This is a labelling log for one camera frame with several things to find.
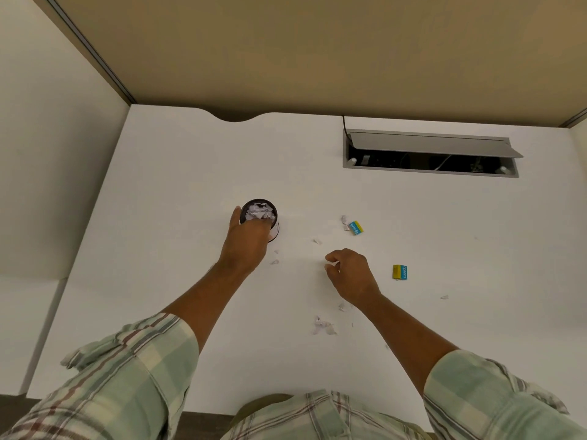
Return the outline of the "dark round cup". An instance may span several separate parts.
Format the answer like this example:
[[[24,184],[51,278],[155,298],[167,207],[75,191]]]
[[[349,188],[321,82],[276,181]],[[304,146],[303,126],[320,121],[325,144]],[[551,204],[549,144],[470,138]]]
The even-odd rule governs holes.
[[[246,202],[242,207],[241,207],[241,214],[240,214],[240,224],[245,223],[245,219],[244,219],[244,215],[245,215],[245,210],[246,207],[251,204],[252,202],[268,202],[269,205],[272,205],[275,209],[275,212],[277,214],[277,218],[275,222],[271,222],[269,220],[261,220],[261,221],[268,221],[271,222],[271,229],[269,231],[269,236],[268,236],[268,242],[272,242],[278,235],[279,235],[279,230],[280,230],[280,225],[279,225],[279,221],[278,221],[278,211],[277,208],[275,207],[275,205],[270,202],[267,199],[253,199],[253,200],[249,200],[248,202]]]

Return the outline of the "grey partition trim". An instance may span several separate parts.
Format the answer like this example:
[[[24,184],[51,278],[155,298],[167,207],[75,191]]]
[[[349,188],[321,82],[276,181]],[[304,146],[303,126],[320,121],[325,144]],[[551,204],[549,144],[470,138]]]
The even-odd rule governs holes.
[[[69,30],[75,35],[78,41],[82,44],[83,48],[89,52],[89,54],[92,56],[93,60],[98,64],[98,66],[107,74],[107,79],[113,82],[114,85],[120,90],[123,98],[125,98],[130,104],[137,104],[135,97],[130,93],[130,91],[123,84],[121,79],[118,78],[118,76],[114,73],[114,71],[110,68],[106,61],[96,51],[96,49],[92,46],[90,41],[88,41],[84,34],[79,30],[79,28],[71,20],[68,14],[59,5],[57,0],[46,1],[51,6],[51,8],[53,8],[55,13],[59,16],[59,18],[67,25]]]

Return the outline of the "person's right hand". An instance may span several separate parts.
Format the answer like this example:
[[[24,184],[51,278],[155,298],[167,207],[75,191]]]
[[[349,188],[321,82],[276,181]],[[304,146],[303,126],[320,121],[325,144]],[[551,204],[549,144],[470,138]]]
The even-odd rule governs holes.
[[[340,279],[331,282],[341,298],[363,310],[382,295],[367,258],[351,249],[335,250],[325,257],[327,264],[340,264]]]

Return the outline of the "beige partition panel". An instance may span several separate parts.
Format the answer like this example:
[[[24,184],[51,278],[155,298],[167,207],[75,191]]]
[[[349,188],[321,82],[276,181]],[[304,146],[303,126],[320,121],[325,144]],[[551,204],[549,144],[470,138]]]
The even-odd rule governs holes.
[[[558,126],[587,0],[56,0],[137,103]]]

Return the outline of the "person's left hand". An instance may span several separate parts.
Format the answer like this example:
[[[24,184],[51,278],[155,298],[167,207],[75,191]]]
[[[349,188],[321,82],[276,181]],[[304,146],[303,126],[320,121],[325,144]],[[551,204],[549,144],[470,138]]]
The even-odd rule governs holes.
[[[270,229],[271,222],[261,220],[231,227],[230,219],[218,264],[242,277],[251,274],[267,252]]]

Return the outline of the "person's left forearm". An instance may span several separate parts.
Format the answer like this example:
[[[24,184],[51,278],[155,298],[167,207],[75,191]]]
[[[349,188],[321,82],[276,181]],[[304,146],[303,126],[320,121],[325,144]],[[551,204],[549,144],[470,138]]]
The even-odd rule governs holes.
[[[258,264],[219,259],[192,287],[162,309],[185,322],[201,353],[232,296]]]

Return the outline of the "crumpled white paper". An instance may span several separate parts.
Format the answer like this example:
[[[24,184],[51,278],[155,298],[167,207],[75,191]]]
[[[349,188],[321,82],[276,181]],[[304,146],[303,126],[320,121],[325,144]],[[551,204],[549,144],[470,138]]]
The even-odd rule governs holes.
[[[275,222],[277,218],[274,207],[268,202],[252,202],[246,207],[244,216],[245,221],[259,219]]]

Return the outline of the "person's right forearm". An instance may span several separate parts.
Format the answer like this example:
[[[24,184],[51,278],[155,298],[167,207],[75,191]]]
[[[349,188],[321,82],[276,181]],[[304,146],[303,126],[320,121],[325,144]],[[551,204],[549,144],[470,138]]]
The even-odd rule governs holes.
[[[378,289],[348,301],[374,325],[420,396],[434,366],[459,348],[391,302]]]

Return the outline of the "green plaid shirt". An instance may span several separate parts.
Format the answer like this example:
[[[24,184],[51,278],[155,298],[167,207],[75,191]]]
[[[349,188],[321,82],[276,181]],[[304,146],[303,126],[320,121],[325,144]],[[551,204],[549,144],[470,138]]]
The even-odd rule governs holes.
[[[0,440],[172,440],[199,356],[182,319],[160,313],[62,360],[78,374],[51,392]],[[503,364],[465,350],[445,355],[423,396],[439,440],[587,440],[554,394]],[[340,392],[319,390],[271,404],[223,440],[425,440],[418,425]]]

